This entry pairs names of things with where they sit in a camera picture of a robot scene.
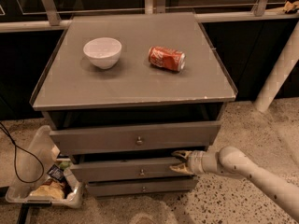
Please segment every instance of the gray tabletop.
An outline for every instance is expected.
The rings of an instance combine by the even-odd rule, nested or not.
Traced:
[[[97,37],[122,43],[118,63],[101,70],[84,57]],[[148,62],[151,46],[186,54],[179,72]],[[75,17],[33,103],[34,110],[232,101],[235,89],[192,13]]]

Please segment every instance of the soda can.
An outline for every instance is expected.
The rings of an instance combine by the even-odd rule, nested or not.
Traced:
[[[151,47],[149,62],[172,71],[181,71],[185,66],[185,53],[176,49]]]

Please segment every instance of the drawer cabinet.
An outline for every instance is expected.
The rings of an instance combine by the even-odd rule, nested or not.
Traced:
[[[84,56],[97,37],[120,40],[111,69]],[[149,49],[182,50],[180,72],[149,63]],[[193,189],[170,170],[175,150],[207,150],[221,127],[234,83],[192,13],[75,16],[32,96],[50,137],[94,196]]]

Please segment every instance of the white bin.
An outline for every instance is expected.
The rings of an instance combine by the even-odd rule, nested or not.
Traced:
[[[9,203],[51,203],[52,205],[64,205],[71,208],[79,208],[82,204],[83,184],[77,183],[73,192],[65,199],[54,199],[49,196],[29,197],[29,193],[37,189],[49,177],[47,171],[55,163],[58,148],[50,139],[50,126],[45,125],[38,129],[30,146],[26,149],[34,153],[44,165],[44,174],[35,183],[23,183],[17,177],[8,188],[6,199]],[[36,180],[41,175],[41,165],[31,155],[18,149],[17,170],[21,179],[25,181]]]

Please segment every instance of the concrete floor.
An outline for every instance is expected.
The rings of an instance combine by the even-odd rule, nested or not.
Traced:
[[[43,119],[4,121],[17,144],[27,147]],[[265,114],[251,102],[227,105],[210,150],[240,148],[263,168],[299,186],[299,98],[275,100]],[[13,146],[0,133],[0,187],[14,176]],[[16,223],[21,205],[0,198],[0,223]],[[195,190],[95,199],[84,194],[79,209],[33,209],[30,223],[296,223],[246,179],[202,175]]]

